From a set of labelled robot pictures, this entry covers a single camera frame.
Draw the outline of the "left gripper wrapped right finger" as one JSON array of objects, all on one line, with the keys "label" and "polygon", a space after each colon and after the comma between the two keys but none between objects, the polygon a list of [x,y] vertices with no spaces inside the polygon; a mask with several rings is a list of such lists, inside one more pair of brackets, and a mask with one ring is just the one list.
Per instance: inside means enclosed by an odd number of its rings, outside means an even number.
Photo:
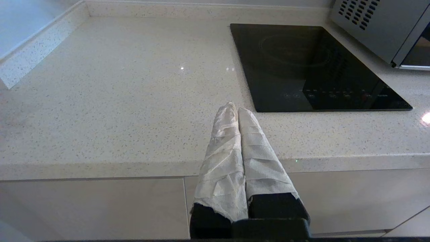
[{"label": "left gripper wrapped right finger", "polygon": [[309,223],[310,216],[257,118],[245,108],[238,115],[249,217]]}]

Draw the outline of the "left gripper wrapped left finger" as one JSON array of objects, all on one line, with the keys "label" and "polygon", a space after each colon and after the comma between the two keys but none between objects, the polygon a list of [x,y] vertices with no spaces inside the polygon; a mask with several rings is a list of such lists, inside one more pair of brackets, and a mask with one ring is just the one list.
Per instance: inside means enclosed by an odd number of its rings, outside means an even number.
[{"label": "left gripper wrapped left finger", "polygon": [[232,102],[215,115],[189,221],[192,239],[229,239],[248,219],[238,111]]}]

